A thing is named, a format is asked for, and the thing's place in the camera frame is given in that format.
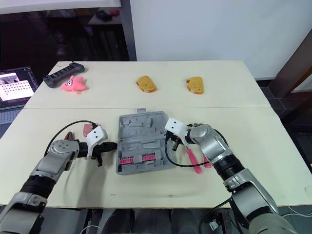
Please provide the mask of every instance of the robotic arm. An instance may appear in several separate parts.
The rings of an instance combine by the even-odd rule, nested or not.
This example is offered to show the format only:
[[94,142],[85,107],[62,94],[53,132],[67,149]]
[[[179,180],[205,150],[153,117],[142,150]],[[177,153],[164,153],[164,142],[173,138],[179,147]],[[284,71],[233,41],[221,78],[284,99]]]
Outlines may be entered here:
[[278,215],[270,194],[235,157],[223,136],[208,124],[186,126],[170,118],[165,126],[167,140],[189,146],[198,144],[232,193],[230,206],[240,224],[251,234],[295,234],[287,220]]
[[94,128],[86,137],[86,142],[78,140],[57,140],[33,169],[21,190],[16,193],[0,214],[0,234],[39,233],[43,217],[40,215],[47,204],[47,198],[64,171],[78,157],[97,159],[102,165],[102,152],[116,149],[113,142],[106,140],[107,134],[100,126]]

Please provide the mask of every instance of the pink starfish toy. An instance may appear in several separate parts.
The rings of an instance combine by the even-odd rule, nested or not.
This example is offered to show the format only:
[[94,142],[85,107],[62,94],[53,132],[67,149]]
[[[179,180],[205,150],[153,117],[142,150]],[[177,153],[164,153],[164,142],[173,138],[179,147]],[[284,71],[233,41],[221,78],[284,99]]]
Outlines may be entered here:
[[83,82],[83,77],[71,76],[70,80],[63,83],[60,88],[63,90],[68,90],[68,91],[84,90],[86,86],[82,84],[82,82]]

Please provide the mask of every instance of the pink handle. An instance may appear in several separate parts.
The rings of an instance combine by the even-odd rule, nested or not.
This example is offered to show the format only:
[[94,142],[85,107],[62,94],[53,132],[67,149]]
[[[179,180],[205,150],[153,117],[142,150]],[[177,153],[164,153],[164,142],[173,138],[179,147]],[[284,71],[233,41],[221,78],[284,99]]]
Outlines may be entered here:
[[[206,157],[205,155],[203,155],[203,156],[204,156],[204,162],[208,162],[207,157]],[[211,168],[211,163],[205,164],[204,167],[205,167],[205,168]]]
[[[193,165],[198,164],[197,159],[196,159],[195,155],[193,154],[192,150],[191,149],[187,149],[186,152],[189,155],[191,163]],[[201,173],[200,166],[196,166],[196,167],[193,167],[193,168],[194,168],[194,170],[196,171],[197,174]]]

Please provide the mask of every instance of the black cable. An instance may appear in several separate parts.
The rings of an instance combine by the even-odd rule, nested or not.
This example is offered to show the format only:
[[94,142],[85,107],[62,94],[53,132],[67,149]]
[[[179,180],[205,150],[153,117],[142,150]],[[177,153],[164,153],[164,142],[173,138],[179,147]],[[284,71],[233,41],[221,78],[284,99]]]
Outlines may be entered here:
[[207,162],[202,162],[202,163],[195,164],[195,165],[182,165],[182,164],[178,164],[178,163],[176,163],[176,162],[173,162],[173,161],[169,158],[169,156],[168,156],[167,142],[168,142],[168,139],[166,138],[166,140],[165,140],[165,155],[166,155],[168,161],[171,162],[171,163],[172,163],[173,165],[175,165],[175,166],[178,166],[178,167],[197,167],[197,166],[201,166],[201,165],[210,163],[209,161],[207,161]]
[[[222,137],[223,141],[228,145],[228,142],[226,141],[225,137],[218,130],[216,130],[216,129],[214,129],[214,130]],[[168,161],[171,162],[173,165],[178,166],[178,167],[198,167],[198,166],[210,163],[209,161],[207,161],[207,162],[202,162],[202,163],[194,164],[194,165],[182,165],[182,164],[178,164],[176,162],[173,162],[168,156],[168,151],[167,151],[168,140],[169,140],[168,138],[166,138],[166,140],[165,140],[165,154],[166,154]]]
[[233,222],[233,220],[232,220],[231,217],[230,217],[230,220],[231,220],[232,225],[238,230],[238,227],[234,224],[234,222]]
[[238,223],[238,220],[237,220],[235,214],[234,214],[234,220],[235,220],[235,223],[236,223],[236,226],[237,226],[236,228],[237,228],[237,230],[239,231],[239,233],[240,233],[240,234],[244,234],[243,231],[242,231],[242,229],[240,228],[240,225],[239,225],[239,223]]
[[223,141],[229,146],[228,142],[226,141],[225,137],[216,129],[214,129],[223,139]]
[[79,121],[75,121],[75,122],[72,122],[72,123],[70,123],[70,124],[67,124],[67,125],[66,125],[65,127],[63,127],[61,130],[59,130],[59,131],[54,135],[54,137],[50,140],[50,142],[49,142],[49,144],[48,144],[48,146],[47,146],[47,148],[46,148],[46,150],[45,150],[45,152],[44,152],[44,156],[47,155],[48,150],[49,150],[49,148],[50,148],[50,145],[52,144],[52,142],[54,141],[54,139],[55,139],[62,131],[64,131],[64,129],[66,129],[66,128],[68,128],[69,126],[71,126],[71,125],[73,125],[73,124],[76,124],[76,123],[91,123],[92,125],[96,125],[94,122],[88,121],[88,120],[79,120]]
[[200,222],[199,222],[199,227],[198,227],[198,232],[199,232],[199,234],[202,234],[202,232],[201,232],[201,225],[202,225],[202,223],[203,223],[203,221],[204,221],[204,218],[205,218],[206,216],[210,215],[211,213],[215,212],[219,207],[225,205],[225,204],[228,203],[229,201],[230,201],[230,198],[227,199],[227,200],[225,200],[224,202],[220,203],[219,205],[213,207],[212,209],[208,210],[208,211],[203,215],[203,217],[200,219]]

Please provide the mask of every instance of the white wall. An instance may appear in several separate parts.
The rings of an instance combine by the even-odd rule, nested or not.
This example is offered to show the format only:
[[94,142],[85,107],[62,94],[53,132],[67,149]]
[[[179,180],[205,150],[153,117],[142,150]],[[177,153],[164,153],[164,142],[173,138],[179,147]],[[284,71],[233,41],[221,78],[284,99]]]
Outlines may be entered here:
[[131,0],[138,61],[243,60],[275,77],[312,28],[312,0]]
[[312,74],[309,75],[294,90],[292,90],[292,93],[311,92],[311,91],[312,91]]

